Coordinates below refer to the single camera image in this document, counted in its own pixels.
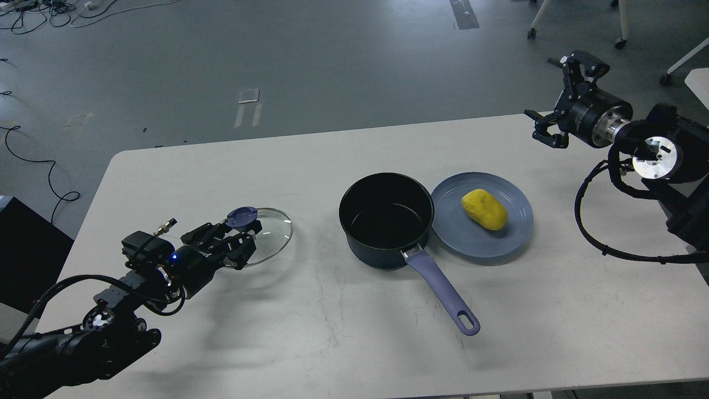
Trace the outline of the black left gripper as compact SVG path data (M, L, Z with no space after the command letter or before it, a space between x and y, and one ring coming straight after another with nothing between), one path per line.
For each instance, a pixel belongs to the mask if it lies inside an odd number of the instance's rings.
M184 245L168 257L167 272L190 300L213 280L216 270L243 270L256 252L255 237L261 230L261 221L253 221L240 230L232 230L225 221L205 223L181 236ZM217 242L219 247L213 247L212 252L192 246L210 247Z

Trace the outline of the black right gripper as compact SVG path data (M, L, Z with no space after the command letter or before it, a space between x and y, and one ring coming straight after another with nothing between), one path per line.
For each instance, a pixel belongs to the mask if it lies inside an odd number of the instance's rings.
M532 138L553 149L567 149L568 134L595 149L610 146L614 140L611 126L633 117L629 102L604 91L593 91L597 88L596 81L610 71L610 65L580 50L559 59L547 58L547 63L562 70L564 89L557 110L552 113L542 115L524 110L523 114L534 121ZM549 133L554 125L561 133Z

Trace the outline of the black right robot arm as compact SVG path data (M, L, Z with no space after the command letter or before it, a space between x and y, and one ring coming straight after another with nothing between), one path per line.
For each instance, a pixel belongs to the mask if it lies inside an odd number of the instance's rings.
M644 119L633 119L625 100L606 93L598 80L610 66L575 50L548 63L563 74L564 88L552 112L525 110L534 122L532 138L565 149L574 136L607 157L587 175L574 199L574 217L583 238L603 255L659 264L706 264L708 245L707 127L658 103ZM667 212L666 228L694 248L693 253L648 256L623 252L594 238L583 225L582 201L590 183L607 172L617 190L640 200L658 202Z

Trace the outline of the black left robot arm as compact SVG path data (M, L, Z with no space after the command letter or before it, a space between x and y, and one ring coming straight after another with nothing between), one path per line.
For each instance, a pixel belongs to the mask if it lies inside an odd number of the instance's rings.
M36 315L66 288L87 280L108 283L94 296L95 306L81 323L47 332L27 333L23 324L2 350L2 397L43 398L64 386L108 380L155 349L162 339L136 311L142 306L159 316L175 315L221 268L245 268L256 251L263 225L253 217L207 223L185 233L175 248L157 232L137 231L122 240L127 274L119 279L97 274L71 276L55 283L30 311Z

